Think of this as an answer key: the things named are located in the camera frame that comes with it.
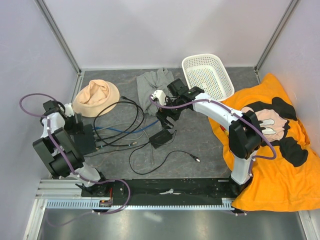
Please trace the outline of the black network switch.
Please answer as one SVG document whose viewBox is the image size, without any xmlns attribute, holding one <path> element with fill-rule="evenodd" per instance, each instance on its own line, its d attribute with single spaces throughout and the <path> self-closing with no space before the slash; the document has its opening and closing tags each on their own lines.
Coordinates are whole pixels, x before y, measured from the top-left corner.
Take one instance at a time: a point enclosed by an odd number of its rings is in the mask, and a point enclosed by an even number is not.
<svg viewBox="0 0 320 240">
<path fill-rule="evenodd" d="M 93 126 L 91 124 L 85 125 L 83 127 L 83 132 L 74 135 L 73 140 L 83 156 L 95 153 L 97 151 Z"/>
</svg>

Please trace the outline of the grey cloth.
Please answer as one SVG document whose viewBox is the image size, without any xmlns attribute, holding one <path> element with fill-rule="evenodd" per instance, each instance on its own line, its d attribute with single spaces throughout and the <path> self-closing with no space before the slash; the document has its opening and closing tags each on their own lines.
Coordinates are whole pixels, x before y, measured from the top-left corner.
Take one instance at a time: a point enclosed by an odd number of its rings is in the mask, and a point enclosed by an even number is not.
<svg viewBox="0 0 320 240">
<path fill-rule="evenodd" d="M 166 68 L 145 72 L 136 77 L 138 101 L 145 113 L 150 116 L 156 115 L 158 108 L 150 102 L 149 96 L 157 90 L 162 90 L 169 96 L 167 86 L 173 81 L 173 73 Z"/>
</svg>

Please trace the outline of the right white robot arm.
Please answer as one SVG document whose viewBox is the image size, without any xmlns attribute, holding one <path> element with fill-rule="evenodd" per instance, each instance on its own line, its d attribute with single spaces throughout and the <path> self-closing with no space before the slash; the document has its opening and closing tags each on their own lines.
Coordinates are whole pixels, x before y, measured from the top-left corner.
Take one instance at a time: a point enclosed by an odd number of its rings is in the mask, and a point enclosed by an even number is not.
<svg viewBox="0 0 320 240">
<path fill-rule="evenodd" d="M 229 184 L 229 191 L 235 197 L 242 196 L 251 177 L 253 156 L 263 141 L 256 114 L 252 111 L 243 113 L 213 100 L 203 89 L 197 86 L 189 88 L 179 78 L 167 87 L 172 96 L 156 90 L 149 97 L 158 108 L 156 117 L 162 128 L 172 129 L 171 121 L 177 121 L 186 109 L 203 114 L 223 127 L 228 132 L 228 147 L 234 156 L 233 181 Z"/>
</svg>

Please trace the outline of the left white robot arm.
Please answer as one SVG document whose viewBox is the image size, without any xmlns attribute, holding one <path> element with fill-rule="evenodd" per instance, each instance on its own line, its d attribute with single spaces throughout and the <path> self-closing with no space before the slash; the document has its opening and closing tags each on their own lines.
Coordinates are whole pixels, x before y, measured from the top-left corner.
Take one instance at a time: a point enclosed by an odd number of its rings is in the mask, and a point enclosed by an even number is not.
<svg viewBox="0 0 320 240">
<path fill-rule="evenodd" d="M 84 156 L 96 151 L 93 126 L 84 124 L 71 103 L 49 100 L 43 104 L 40 118 L 43 133 L 32 146 L 54 179 L 75 178 L 84 188 L 92 187 L 99 197 L 106 196 L 110 185 L 96 168 L 85 162 Z"/>
</svg>

